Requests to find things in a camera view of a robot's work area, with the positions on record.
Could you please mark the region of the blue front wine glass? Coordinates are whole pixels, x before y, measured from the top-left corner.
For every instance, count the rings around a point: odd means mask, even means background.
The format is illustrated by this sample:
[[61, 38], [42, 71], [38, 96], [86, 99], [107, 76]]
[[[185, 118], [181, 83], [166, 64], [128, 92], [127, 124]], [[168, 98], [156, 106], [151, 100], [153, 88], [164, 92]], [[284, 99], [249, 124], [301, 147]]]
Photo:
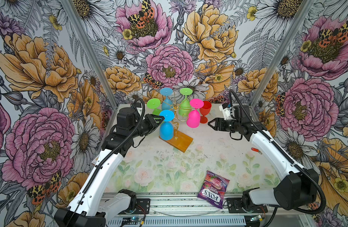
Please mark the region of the blue front wine glass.
[[171, 140], [174, 136], [174, 127], [171, 124], [171, 121], [174, 119], [175, 114], [170, 110], [163, 110], [159, 115], [164, 117], [164, 122], [161, 124], [159, 129], [159, 136], [165, 141]]

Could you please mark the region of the blue wine glass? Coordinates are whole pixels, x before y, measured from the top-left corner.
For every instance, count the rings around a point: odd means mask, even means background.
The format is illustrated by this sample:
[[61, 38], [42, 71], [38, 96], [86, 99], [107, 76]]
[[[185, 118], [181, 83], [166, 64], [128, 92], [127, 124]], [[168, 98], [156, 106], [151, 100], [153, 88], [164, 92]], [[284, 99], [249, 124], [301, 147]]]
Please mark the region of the blue wine glass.
[[160, 90], [160, 94], [164, 98], [161, 106], [162, 110], [171, 110], [173, 102], [170, 100], [169, 97], [173, 94], [173, 90], [171, 88], [163, 88]]
[[170, 110], [163, 110], [159, 115], [164, 117], [164, 122], [161, 124], [159, 129], [159, 136], [165, 141], [171, 140], [174, 136], [174, 127], [171, 124], [171, 121], [174, 119], [175, 114]]

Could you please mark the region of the red wine glass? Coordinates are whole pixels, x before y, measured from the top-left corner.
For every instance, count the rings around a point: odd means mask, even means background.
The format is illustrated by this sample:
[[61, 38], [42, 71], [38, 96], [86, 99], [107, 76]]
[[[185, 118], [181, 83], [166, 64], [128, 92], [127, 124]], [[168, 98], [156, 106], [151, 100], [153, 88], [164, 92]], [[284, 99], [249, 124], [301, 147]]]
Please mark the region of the red wine glass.
[[207, 115], [211, 111], [212, 104], [209, 101], [203, 101], [203, 107], [200, 108], [200, 114], [201, 114], [201, 119], [200, 123], [201, 124], [206, 124], [208, 122]]

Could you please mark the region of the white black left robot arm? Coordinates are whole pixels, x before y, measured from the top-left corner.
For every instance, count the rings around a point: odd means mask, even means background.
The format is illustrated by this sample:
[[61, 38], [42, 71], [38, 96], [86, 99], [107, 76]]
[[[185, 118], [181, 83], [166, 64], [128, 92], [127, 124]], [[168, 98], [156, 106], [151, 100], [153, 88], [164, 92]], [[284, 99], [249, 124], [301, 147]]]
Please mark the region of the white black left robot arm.
[[145, 107], [125, 107], [119, 110], [109, 135], [91, 173], [67, 208], [59, 208], [54, 219], [60, 227], [105, 227], [123, 211], [134, 210], [136, 194], [121, 190], [104, 203], [101, 198], [111, 176], [123, 161], [134, 138], [154, 132], [164, 121], [163, 116], [145, 113]]

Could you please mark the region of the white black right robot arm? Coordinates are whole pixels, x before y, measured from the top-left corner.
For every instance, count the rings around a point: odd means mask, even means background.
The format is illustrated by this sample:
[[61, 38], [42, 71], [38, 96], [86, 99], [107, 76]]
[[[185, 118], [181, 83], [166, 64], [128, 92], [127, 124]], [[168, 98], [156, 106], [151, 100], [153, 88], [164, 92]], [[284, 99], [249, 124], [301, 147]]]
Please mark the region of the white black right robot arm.
[[254, 188], [243, 192], [241, 203], [245, 210], [259, 205], [279, 207], [284, 210], [297, 210], [310, 214], [301, 207], [316, 201], [322, 190], [318, 185], [318, 174], [314, 169], [305, 167], [288, 155], [275, 141], [261, 122], [253, 121], [249, 107], [222, 104], [219, 110], [223, 117], [208, 122], [215, 131], [239, 133], [249, 141], [275, 169], [279, 184], [274, 188]]

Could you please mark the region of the green left wine glass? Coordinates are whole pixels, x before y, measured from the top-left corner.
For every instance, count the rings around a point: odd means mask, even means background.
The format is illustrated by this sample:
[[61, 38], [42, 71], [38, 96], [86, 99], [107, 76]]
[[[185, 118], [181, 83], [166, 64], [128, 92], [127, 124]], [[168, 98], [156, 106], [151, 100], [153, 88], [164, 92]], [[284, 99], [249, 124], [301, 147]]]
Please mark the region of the green left wine glass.
[[153, 115], [160, 115], [161, 110], [159, 109], [161, 100], [158, 98], [152, 98], [147, 102], [147, 108], [153, 110]]

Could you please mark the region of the green wine glass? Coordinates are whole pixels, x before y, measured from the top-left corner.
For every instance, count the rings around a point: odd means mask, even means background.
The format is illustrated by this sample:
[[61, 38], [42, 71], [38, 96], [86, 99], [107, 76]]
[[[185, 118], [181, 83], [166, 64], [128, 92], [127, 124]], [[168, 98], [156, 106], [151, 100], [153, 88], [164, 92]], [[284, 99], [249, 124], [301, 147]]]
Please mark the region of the green wine glass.
[[147, 102], [147, 108], [153, 110], [153, 115], [160, 115], [161, 110], [159, 109], [161, 100], [158, 98], [152, 98]]
[[180, 89], [180, 93], [181, 95], [184, 95], [184, 100], [180, 103], [179, 115], [181, 117], [185, 117], [188, 116], [188, 114], [192, 111], [188, 97], [193, 93], [193, 91], [190, 88], [182, 88]]

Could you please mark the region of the blue rear wine glass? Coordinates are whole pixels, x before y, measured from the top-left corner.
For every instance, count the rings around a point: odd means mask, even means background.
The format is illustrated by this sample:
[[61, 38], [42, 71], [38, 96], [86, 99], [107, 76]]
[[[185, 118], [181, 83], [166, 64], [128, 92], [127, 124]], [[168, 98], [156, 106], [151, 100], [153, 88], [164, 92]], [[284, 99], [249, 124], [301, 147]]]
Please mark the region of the blue rear wine glass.
[[173, 90], [171, 88], [163, 88], [160, 90], [160, 94], [164, 98], [161, 106], [162, 110], [171, 110], [173, 102], [170, 100], [169, 97], [173, 94]]

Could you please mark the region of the pink wine glass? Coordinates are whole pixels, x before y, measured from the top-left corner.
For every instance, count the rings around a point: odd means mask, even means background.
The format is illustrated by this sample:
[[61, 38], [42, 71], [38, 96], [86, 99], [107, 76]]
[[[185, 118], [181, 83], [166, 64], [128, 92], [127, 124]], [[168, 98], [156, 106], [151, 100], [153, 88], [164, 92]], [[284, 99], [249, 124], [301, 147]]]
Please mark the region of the pink wine glass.
[[201, 120], [201, 115], [198, 112], [198, 109], [204, 106], [204, 102], [200, 99], [192, 99], [190, 101], [190, 106], [193, 108], [193, 110], [188, 114], [186, 123], [190, 128], [197, 128], [200, 125]]

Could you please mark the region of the green rear wine glass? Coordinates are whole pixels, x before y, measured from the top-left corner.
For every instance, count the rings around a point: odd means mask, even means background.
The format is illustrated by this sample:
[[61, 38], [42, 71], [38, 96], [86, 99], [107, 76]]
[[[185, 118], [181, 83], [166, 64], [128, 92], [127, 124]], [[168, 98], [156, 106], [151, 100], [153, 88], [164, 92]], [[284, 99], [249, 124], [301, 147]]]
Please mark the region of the green rear wine glass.
[[193, 91], [190, 88], [182, 88], [180, 89], [180, 93], [181, 95], [184, 95], [184, 100], [180, 103], [179, 115], [181, 117], [185, 117], [188, 116], [188, 114], [192, 111], [188, 97], [193, 93]]

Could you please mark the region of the small red tool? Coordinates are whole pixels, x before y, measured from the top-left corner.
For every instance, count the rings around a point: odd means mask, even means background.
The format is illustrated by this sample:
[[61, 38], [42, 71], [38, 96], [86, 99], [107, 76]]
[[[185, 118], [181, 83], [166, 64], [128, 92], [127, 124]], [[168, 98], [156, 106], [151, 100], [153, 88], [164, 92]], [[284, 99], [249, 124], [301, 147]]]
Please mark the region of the small red tool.
[[257, 152], [259, 154], [262, 154], [262, 152], [259, 149], [257, 149], [257, 148], [251, 148], [251, 150], [254, 151], [254, 152]]

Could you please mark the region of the purple Fox's candy bag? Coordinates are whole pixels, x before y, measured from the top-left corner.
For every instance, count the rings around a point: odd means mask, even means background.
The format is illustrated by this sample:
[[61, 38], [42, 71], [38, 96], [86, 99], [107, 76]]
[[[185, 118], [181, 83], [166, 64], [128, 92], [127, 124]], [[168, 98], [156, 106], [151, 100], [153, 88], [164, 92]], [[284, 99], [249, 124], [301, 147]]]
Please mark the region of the purple Fox's candy bag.
[[203, 185], [197, 195], [218, 209], [223, 209], [224, 196], [229, 180], [207, 170]]

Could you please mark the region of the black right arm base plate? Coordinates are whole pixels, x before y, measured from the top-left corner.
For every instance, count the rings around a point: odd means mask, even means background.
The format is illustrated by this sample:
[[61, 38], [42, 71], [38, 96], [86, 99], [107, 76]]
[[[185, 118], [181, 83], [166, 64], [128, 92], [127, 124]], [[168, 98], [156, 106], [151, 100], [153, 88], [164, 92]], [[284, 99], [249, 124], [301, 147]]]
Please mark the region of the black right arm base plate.
[[229, 213], [261, 213], [266, 214], [268, 209], [266, 205], [249, 205], [245, 203], [241, 198], [227, 198], [224, 202]]

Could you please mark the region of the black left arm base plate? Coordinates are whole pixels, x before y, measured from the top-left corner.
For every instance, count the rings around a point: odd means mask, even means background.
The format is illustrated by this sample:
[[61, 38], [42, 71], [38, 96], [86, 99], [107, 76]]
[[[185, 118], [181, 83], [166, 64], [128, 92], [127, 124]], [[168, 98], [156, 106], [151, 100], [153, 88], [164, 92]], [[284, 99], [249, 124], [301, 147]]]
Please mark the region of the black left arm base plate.
[[151, 199], [141, 198], [136, 200], [135, 206], [120, 212], [120, 215], [144, 215], [149, 214]]

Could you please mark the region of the aluminium front frame rail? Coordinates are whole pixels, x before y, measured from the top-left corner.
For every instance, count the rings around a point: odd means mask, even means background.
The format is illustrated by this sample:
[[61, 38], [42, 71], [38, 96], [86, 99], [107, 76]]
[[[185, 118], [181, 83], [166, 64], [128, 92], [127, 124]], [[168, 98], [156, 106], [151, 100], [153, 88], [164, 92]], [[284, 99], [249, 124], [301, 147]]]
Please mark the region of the aluminium front frame rail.
[[273, 217], [272, 227], [314, 227], [310, 215], [297, 211], [273, 208], [240, 208], [238, 194], [225, 197], [223, 209], [200, 199], [194, 193], [138, 194], [135, 211], [124, 211], [123, 203], [129, 197], [104, 193], [98, 202], [98, 212], [106, 213], [106, 225], [118, 227], [124, 218], [145, 218], [145, 227], [262, 227]]

